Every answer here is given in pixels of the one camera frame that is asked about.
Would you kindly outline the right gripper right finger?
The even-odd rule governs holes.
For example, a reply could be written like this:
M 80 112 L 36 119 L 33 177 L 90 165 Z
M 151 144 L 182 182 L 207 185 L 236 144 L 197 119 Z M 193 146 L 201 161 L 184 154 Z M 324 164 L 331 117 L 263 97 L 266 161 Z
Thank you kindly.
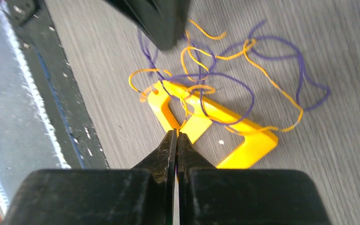
M 182 225 L 329 225 L 312 179 L 286 169 L 217 169 L 186 134 L 177 142 Z

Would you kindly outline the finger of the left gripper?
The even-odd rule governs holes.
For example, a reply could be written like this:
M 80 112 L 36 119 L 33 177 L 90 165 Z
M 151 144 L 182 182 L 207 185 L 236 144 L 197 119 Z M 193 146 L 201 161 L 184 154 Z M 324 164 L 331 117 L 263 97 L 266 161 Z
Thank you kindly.
M 108 0 L 161 51 L 174 48 L 185 32 L 189 0 Z

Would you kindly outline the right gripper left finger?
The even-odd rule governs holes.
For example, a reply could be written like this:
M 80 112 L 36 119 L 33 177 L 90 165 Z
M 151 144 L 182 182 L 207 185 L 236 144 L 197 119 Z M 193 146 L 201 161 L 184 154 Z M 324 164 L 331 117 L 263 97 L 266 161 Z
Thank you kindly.
M 5 225 L 171 225 L 177 132 L 130 169 L 43 169 L 21 184 Z

